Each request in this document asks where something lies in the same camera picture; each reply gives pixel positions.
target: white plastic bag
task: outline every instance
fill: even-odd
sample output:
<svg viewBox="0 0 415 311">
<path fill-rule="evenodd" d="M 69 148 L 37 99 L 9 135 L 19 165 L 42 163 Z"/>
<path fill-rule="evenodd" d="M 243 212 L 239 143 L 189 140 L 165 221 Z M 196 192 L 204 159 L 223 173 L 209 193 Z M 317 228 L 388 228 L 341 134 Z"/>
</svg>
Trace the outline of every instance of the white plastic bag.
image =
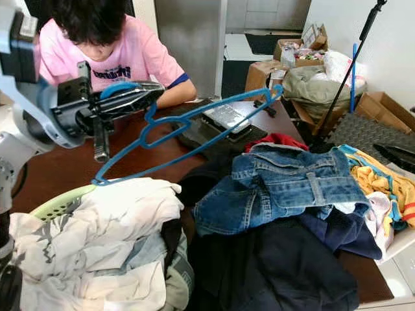
<svg viewBox="0 0 415 311">
<path fill-rule="evenodd" d="M 330 79 L 327 77 L 327 73 L 316 73 L 310 81 L 329 81 Z"/>
<path fill-rule="evenodd" d="M 324 55 L 324 67 L 326 68 L 327 77 L 330 80 L 342 83 L 344 76 L 348 72 L 352 59 L 346 55 L 329 50 Z M 367 66 L 356 62 L 356 88 L 363 87 L 366 83 Z M 351 87 L 351 73 L 346 82 L 347 87 Z"/>
</svg>

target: yellow towel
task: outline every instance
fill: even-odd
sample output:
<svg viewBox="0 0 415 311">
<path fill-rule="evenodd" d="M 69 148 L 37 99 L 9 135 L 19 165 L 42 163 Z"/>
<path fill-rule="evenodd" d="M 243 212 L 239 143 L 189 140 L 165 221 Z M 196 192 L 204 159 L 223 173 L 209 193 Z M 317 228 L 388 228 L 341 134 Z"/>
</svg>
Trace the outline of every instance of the yellow towel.
<svg viewBox="0 0 415 311">
<path fill-rule="evenodd" d="M 378 176 L 372 167 L 363 166 L 365 164 L 360 162 L 359 158 L 353 154 L 346 154 L 348 158 L 354 159 L 362 165 L 361 167 L 353 167 L 351 170 L 351 175 L 357 180 L 362 191 L 366 195 L 374 191 L 381 191 L 388 196 L 392 192 L 397 197 L 397 204 L 402 215 L 402 220 L 408 222 L 411 227 L 415 227 L 415 182 L 395 173 L 393 170 L 380 164 L 378 160 L 360 150 L 355 155 L 363 158 L 382 173 L 392 176 L 393 179 L 392 189 L 390 189 L 389 182 L 385 177 Z"/>
</svg>

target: person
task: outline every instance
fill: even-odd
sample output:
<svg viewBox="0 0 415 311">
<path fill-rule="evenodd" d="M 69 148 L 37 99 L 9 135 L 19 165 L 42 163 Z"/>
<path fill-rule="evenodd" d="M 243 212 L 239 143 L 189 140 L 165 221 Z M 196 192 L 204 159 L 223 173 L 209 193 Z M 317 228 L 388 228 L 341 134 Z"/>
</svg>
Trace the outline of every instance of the person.
<svg viewBox="0 0 415 311">
<path fill-rule="evenodd" d="M 94 91 L 154 76 L 166 87 L 159 108 L 196 98 L 192 81 L 157 35 L 125 14 L 125 1 L 50 0 L 49 5 L 52 19 L 40 32 L 40 74 L 50 84 L 77 78 L 77 63 L 86 60 Z"/>
</svg>

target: laundry basket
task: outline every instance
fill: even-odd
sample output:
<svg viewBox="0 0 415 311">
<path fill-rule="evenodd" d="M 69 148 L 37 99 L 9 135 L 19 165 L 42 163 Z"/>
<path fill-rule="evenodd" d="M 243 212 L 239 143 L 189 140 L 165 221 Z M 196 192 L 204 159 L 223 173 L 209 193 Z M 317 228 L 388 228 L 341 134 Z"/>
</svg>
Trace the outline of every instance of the laundry basket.
<svg viewBox="0 0 415 311">
<path fill-rule="evenodd" d="M 95 188 L 94 185 L 87 185 L 67 191 L 42 204 L 33 210 L 31 215 L 48 222 L 57 216 L 72 213 L 81 204 L 82 197 Z"/>
</svg>

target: black hair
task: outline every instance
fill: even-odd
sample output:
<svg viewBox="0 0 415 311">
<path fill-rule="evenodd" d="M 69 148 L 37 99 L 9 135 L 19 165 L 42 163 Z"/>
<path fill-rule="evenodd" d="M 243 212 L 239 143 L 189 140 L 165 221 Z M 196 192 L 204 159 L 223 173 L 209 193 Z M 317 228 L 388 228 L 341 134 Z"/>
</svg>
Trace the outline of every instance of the black hair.
<svg viewBox="0 0 415 311">
<path fill-rule="evenodd" d="M 125 22 L 125 0 L 49 0 L 51 15 L 75 44 L 109 45 Z"/>
</svg>

